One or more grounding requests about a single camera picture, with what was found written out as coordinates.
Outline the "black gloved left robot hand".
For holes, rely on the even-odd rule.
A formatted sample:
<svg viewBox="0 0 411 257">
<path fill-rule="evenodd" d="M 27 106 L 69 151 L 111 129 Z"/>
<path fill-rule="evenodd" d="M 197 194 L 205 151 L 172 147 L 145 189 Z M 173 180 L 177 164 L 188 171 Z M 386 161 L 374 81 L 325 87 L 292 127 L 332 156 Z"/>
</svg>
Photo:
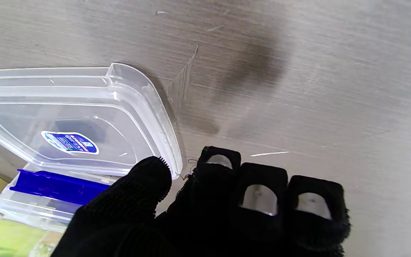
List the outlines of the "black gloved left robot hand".
<svg viewBox="0 0 411 257">
<path fill-rule="evenodd" d="M 242 163 L 206 146 L 168 209 L 161 157 L 138 162 L 74 214 L 52 257 L 343 257 L 352 225 L 341 184 Z"/>
</svg>

